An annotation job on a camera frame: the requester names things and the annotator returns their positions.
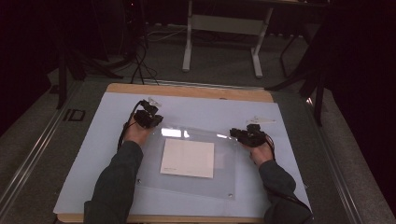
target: sheet of paper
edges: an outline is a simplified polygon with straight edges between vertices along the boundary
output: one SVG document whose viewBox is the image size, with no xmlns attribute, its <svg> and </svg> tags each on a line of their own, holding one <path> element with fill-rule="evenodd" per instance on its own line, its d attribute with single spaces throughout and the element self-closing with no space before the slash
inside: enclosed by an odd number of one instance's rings
<svg viewBox="0 0 396 224">
<path fill-rule="evenodd" d="M 213 178 L 215 145 L 167 138 L 161 174 Z"/>
</svg>

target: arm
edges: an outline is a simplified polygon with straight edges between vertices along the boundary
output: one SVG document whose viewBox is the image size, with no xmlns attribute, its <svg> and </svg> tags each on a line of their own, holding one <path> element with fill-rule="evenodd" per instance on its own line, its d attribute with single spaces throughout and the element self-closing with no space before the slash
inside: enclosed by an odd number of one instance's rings
<svg viewBox="0 0 396 224">
<path fill-rule="evenodd" d="M 134 183 L 143 159 L 141 146 L 152 129 L 134 123 L 126 130 L 123 144 L 100 174 L 92 199 L 84 204 L 84 223 L 126 223 L 134 200 Z"/>
<path fill-rule="evenodd" d="M 250 151 L 250 158 L 259 168 L 262 183 L 271 202 L 271 207 L 265 212 L 264 222 L 312 223 L 311 211 L 294 195 L 296 183 L 293 177 L 275 162 L 268 143 L 259 147 L 243 147 Z"/>
</svg>

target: hand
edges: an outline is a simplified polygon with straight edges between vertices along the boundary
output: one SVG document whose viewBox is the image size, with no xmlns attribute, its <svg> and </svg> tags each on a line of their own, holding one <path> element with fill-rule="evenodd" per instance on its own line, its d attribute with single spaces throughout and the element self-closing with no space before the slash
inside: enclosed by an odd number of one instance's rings
<svg viewBox="0 0 396 224">
<path fill-rule="evenodd" d="M 139 146 L 143 146 L 146 143 L 147 138 L 151 134 L 151 132 L 154 130 L 154 128 L 151 129 L 145 129 L 142 126 L 140 126 L 134 118 L 131 118 L 131 121 L 129 122 L 129 128 L 125 131 L 125 135 L 123 137 L 124 141 L 134 141 L 136 142 Z"/>
<path fill-rule="evenodd" d="M 266 161 L 274 159 L 274 155 L 268 143 L 264 143 L 259 147 L 248 147 L 245 145 L 242 145 L 242 147 L 250 151 L 250 158 L 257 167 L 260 167 Z"/>
</svg>

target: long sleeve shirt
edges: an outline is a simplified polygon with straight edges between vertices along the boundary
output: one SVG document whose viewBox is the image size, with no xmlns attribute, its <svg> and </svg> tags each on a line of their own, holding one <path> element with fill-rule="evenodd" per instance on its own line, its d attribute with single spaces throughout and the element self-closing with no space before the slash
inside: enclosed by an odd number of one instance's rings
<svg viewBox="0 0 396 224">
<path fill-rule="evenodd" d="M 100 174 L 90 201 L 84 204 L 85 224 L 124 224 L 134 201 L 134 184 L 143 152 L 135 142 L 124 142 L 111 163 Z M 296 199 L 294 179 L 275 161 L 259 168 L 262 182 L 270 189 L 271 207 L 265 223 L 310 223 L 311 212 L 284 196 Z"/>
</svg>

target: transparent acrylic sheet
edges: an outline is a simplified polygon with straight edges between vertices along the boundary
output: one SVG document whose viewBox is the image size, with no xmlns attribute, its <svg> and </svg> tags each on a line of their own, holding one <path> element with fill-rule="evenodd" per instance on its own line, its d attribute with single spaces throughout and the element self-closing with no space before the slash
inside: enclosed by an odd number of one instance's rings
<svg viewBox="0 0 396 224">
<path fill-rule="evenodd" d="M 161 174 L 166 139 L 214 143 L 213 178 Z M 160 124 L 143 146 L 144 159 L 136 185 L 211 198 L 233 200 L 237 142 L 219 133 Z"/>
</svg>

